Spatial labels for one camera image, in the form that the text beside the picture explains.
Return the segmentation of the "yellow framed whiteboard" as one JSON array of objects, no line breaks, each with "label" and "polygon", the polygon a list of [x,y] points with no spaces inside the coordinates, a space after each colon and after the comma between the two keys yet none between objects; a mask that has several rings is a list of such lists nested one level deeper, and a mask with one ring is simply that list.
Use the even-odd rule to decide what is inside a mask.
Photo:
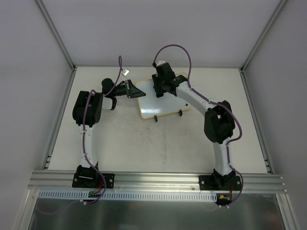
[{"label": "yellow framed whiteboard", "polygon": [[165,93],[163,97],[157,98],[152,79],[138,81],[136,82],[136,87],[146,93],[146,96],[138,98],[139,111],[142,119],[178,114],[179,110],[185,112],[192,108],[191,104],[170,93]]}]

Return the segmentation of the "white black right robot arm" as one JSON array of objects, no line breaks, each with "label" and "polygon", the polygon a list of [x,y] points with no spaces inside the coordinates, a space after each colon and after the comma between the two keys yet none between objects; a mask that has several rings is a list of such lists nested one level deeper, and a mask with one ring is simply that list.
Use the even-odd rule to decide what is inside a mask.
[{"label": "white black right robot arm", "polygon": [[229,114],[231,105],[224,100],[218,104],[204,99],[189,87],[188,79],[183,75],[175,75],[169,63],[159,61],[153,63],[156,73],[152,76],[156,97],[170,93],[191,104],[204,116],[205,136],[213,143],[215,167],[205,184],[212,189],[224,190],[232,183],[236,173],[230,168],[226,153],[226,143],[235,129],[234,118]]}]

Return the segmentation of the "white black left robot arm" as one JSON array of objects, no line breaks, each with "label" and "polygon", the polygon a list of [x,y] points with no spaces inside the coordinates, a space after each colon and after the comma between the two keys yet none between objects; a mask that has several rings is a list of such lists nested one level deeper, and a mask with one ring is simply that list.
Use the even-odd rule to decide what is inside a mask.
[{"label": "white black left robot arm", "polygon": [[117,105],[117,97],[127,96],[131,98],[144,97],[145,92],[138,89],[131,80],[124,80],[115,84],[110,78],[102,80],[102,91],[80,91],[73,107],[72,118],[78,126],[82,153],[78,171],[88,171],[83,181],[90,187],[100,183],[100,175],[95,172],[98,167],[98,155],[93,150],[93,130],[99,123],[103,110],[114,110]]}]

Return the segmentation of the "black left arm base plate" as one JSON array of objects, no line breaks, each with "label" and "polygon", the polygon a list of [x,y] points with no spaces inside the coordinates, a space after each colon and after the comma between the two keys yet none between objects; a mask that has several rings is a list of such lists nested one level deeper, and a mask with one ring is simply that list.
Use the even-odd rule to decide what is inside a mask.
[{"label": "black left arm base plate", "polygon": [[104,180],[101,175],[92,167],[85,168],[79,165],[74,174],[72,187],[73,188],[107,188],[113,189],[115,174],[113,173],[102,173]]}]

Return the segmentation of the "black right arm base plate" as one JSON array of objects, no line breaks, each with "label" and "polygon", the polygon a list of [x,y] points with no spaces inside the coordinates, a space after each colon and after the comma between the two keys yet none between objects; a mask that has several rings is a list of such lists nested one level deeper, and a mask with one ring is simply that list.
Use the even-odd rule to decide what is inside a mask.
[{"label": "black right arm base plate", "polygon": [[241,178],[238,175],[217,176],[200,175],[198,177],[201,191],[240,191],[242,188]]}]

